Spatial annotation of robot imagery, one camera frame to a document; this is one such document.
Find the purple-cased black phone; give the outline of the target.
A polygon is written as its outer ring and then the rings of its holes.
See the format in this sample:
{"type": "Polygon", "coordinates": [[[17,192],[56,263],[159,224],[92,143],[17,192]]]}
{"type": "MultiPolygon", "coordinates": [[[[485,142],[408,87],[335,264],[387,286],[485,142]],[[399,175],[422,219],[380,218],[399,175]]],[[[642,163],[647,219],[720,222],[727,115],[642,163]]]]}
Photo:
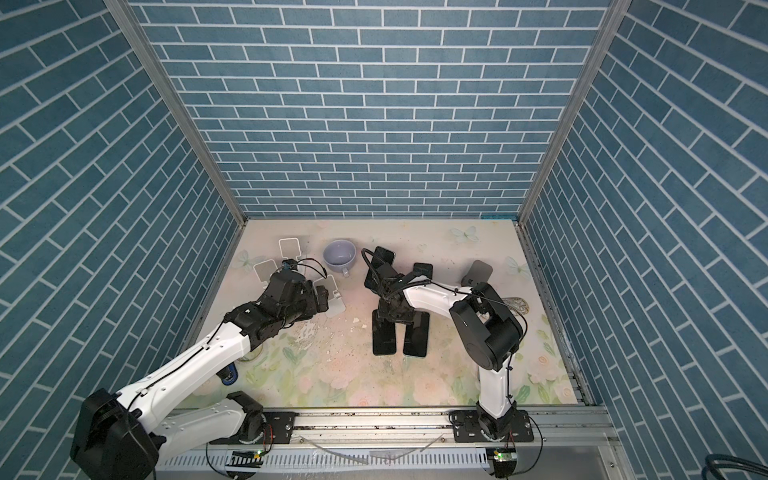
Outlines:
{"type": "Polygon", "coordinates": [[[433,278],[433,265],[430,263],[415,262],[413,264],[413,271],[415,277],[426,277],[427,279],[433,278]]]}

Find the teal-edged phone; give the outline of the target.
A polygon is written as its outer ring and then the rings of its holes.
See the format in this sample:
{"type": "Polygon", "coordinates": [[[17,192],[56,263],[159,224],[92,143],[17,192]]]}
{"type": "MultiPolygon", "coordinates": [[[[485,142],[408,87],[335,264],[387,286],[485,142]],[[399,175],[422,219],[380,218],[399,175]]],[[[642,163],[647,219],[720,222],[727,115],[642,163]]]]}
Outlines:
{"type": "Polygon", "coordinates": [[[381,246],[376,246],[373,251],[364,248],[361,255],[368,267],[364,286],[373,293],[380,294],[383,290],[384,281],[397,275],[392,266],[394,253],[381,246]]]}

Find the wooden base metal stand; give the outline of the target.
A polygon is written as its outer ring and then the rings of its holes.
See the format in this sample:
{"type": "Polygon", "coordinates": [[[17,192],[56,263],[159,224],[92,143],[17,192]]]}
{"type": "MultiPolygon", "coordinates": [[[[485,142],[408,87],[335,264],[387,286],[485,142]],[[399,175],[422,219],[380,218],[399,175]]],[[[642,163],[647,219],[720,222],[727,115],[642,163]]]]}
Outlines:
{"type": "Polygon", "coordinates": [[[463,287],[474,287],[479,283],[487,283],[493,273],[493,267],[482,261],[474,260],[467,273],[461,280],[463,287]]]}

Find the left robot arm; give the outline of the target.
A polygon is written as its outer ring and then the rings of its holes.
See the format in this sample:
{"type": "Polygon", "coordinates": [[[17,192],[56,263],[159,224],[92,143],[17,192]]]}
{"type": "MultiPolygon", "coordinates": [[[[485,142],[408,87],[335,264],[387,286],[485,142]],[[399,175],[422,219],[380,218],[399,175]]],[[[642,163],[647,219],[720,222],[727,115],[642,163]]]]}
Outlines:
{"type": "Polygon", "coordinates": [[[159,463],[219,439],[268,444],[262,405],[237,391],[212,406],[173,410],[213,377],[231,385],[235,363],[297,321],[328,309],[328,290],[294,270],[272,275],[261,296],[228,312],[202,340],[115,393],[82,403],[70,457],[91,479],[145,479],[159,463]]]}

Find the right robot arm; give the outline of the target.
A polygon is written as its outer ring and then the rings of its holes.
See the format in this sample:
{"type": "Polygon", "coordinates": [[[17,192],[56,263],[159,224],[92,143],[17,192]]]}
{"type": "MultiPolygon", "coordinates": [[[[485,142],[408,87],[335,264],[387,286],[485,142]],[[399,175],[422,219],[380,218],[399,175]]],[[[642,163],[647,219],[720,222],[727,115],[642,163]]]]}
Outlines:
{"type": "Polygon", "coordinates": [[[384,263],[368,270],[364,285],[379,297],[372,313],[372,351],[376,356],[397,352],[397,324],[406,326],[402,351],[423,358],[429,343],[432,315],[452,319],[466,353],[478,366],[477,402],[481,431],[499,440],[511,431],[516,414],[510,389],[511,359],[526,330],[510,307],[488,283],[491,265],[476,260],[461,285],[443,286],[432,279],[433,266],[416,263],[409,274],[384,263]]]}

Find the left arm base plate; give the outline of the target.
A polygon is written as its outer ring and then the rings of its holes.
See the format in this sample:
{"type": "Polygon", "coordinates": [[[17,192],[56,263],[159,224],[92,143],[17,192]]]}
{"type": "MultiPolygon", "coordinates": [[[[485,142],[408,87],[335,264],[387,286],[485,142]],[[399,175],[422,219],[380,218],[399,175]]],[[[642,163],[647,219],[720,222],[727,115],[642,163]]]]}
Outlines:
{"type": "Polygon", "coordinates": [[[296,418],[293,411],[248,413],[235,438],[242,444],[289,444],[296,418]]]}

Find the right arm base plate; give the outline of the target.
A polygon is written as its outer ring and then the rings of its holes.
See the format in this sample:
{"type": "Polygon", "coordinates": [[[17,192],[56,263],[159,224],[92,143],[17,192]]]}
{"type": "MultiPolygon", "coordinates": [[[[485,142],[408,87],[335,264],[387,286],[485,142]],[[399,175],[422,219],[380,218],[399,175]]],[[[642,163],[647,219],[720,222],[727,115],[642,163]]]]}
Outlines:
{"type": "Polygon", "coordinates": [[[456,443],[526,443],[534,440],[528,412],[516,408],[495,418],[477,405],[474,409],[450,411],[448,421],[456,443]]]}

